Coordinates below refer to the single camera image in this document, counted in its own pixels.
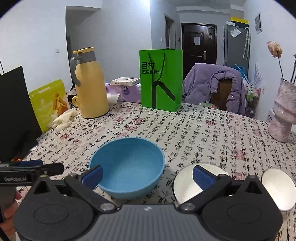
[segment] purple jacket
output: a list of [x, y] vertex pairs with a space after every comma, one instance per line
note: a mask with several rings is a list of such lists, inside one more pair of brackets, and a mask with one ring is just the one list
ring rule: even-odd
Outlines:
[[232, 79], [231, 92], [226, 101], [227, 111], [243, 115], [245, 102], [242, 75], [227, 66], [195, 64], [183, 82], [183, 102], [199, 104], [209, 101], [211, 94], [217, 92], [219, 81], [224, 79]]

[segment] framed picture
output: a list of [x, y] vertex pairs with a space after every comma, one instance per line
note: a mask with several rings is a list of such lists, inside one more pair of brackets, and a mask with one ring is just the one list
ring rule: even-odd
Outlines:
[[261, 13], [258, 13], [258, 15], [255, 17], [255, 29], [257, 34], [261, 33], [262, 30], [262, 19], [261, 19]]

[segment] yellow thermos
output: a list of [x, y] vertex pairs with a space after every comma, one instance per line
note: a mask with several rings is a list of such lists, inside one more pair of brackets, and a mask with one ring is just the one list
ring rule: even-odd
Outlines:
[[77, 95], [72, 103], [77, 106], [82, 117], [96, 118], [109, 111], [103, 71], [96, 60], [94, 48], [74, 51], [77, 56], [70, 60], [71, 76]]

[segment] yellow cup handle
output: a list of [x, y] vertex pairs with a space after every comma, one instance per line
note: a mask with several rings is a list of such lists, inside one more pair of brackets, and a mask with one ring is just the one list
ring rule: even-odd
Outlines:
[[78, 98], [77, 95], [72, 98], [72, 104], [75, 105], [76, 107], [78, 107], [77, 98]]

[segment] paper notice on door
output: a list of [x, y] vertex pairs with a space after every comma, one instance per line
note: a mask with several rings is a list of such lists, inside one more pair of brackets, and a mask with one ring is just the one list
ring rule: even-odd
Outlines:
[[200, 38], [198, 36], [193, 37], [193, 44], [194, 45], [200, 45]]

